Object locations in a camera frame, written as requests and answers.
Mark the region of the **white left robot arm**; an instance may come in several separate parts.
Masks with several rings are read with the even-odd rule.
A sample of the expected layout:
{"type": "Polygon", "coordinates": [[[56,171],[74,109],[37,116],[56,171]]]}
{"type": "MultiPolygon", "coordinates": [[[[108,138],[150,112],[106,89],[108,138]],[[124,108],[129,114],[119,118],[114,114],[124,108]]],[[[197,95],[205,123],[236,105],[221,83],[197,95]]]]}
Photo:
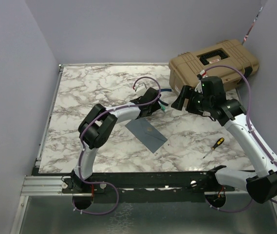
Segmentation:
{"type": "Polygon", "coordinates": [[[82,150],[71,173],[73,186],[77,191],[85,192],[92,184],[88,178],[93,173],[96,154],[109,139],[115,125],[127,120],[148,117],[161,109],[158,101],[160,96],[160,90],[148,88],[142,96],[120,106],[93,106],[78,127],[82,150]]]}

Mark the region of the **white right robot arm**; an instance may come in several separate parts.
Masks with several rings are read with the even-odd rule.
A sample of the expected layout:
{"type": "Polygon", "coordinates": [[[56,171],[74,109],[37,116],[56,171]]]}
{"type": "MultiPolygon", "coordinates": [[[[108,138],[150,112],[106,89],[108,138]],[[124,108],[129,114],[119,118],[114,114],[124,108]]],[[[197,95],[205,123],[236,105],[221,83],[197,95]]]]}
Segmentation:
{"type": "Polygon", "coordinates": [[[246,191],[260,204],[271,200],[277,196],[277,156],[256,134],[243,105],[236,99],[227,99],[219,77],[205,77],[201,85],[200,92],[184,85],[171,107],[197,115],[208,112],[235,138],[255,169],[248,173],[219,166],[206,178],[207,187],[216,191],[223,185],[231,186],[246,191]]]}

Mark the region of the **grey envelope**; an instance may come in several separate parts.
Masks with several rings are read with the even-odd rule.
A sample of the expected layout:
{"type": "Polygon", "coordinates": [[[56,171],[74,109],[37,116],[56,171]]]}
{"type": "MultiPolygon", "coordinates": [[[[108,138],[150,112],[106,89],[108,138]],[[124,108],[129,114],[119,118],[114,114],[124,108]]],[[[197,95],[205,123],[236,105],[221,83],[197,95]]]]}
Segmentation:
{"type": "Polygon", "coordinates": [[[167,142],[167,138],[145,118],[131,120],[125,127],[152,153],[167,142]]]}

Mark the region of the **green white glue stick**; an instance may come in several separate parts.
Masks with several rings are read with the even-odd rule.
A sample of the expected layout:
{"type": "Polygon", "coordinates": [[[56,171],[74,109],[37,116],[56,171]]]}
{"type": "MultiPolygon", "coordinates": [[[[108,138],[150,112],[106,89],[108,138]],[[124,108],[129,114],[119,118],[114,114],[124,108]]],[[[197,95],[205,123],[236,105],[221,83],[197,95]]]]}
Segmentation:
{"type": "Polygon", "coordinates": [[[160,107],[161,107],[161,110],[162,110],[164,113],[166,113],[166,106],[160,105],[160,107]]]}

